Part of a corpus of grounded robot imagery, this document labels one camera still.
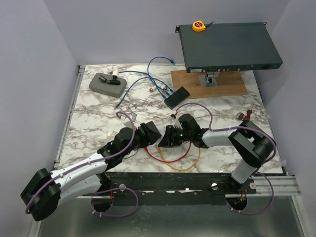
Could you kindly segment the red-brown handle tool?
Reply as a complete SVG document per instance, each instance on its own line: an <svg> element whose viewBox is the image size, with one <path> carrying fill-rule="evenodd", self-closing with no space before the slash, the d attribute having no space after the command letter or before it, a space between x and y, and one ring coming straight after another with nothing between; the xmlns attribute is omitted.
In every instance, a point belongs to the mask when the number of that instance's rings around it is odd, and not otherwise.
<svg viewBox="0 0 316 237"><path fill-rule="evenodd" d="M242 113L242 112L238 112L236 115L237 120L250 120L252 114L252 110L249 109L247 110L246 114Z"/></svg>

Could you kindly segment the black TP-Link network switch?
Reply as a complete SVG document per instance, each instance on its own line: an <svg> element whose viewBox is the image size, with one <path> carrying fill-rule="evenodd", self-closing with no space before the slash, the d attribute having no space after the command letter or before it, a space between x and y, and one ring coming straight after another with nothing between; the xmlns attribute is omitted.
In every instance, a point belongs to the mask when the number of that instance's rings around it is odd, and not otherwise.
<svg viewBox="0 0 316 237"><path fill-rule="evenodd" d="M161 133L159 132L153 121L146 123L143 130L146 137L146 143L148 145L155 144L161 138Z"/></svg>

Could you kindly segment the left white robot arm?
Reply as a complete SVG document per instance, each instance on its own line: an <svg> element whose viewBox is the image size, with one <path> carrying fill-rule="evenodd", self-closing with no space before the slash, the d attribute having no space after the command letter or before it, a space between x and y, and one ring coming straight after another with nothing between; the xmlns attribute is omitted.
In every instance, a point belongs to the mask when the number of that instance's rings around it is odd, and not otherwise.
<svg viewBox="0 0 316 237"><path fill-rule="evenodd" d="M150 121L139 127L124 127L88 158L63 169L38 170L28 182L20 197L26 205L26 214L35 221L50 216L67 199L80 195L109 191L109 182L99 176L119 165L131 151L153 145L161 137Z"/></svg>

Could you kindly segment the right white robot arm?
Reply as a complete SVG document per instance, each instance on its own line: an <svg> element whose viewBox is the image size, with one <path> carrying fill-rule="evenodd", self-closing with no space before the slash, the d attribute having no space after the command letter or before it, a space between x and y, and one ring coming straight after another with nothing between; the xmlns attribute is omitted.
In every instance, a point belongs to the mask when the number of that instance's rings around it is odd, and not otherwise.
<svg viewBox="0 0 316 237"><path fill-rule="evenodd" d="M241 161L227 181L228 190L234 194L243 190L247 179L277 153L275 141L249 120L235 127L211 130L201 128L193 116L184 114L176 119L174 125L166 127L158 147L178 147L184 142L201 149L233 146L237 150Z"/></svg>

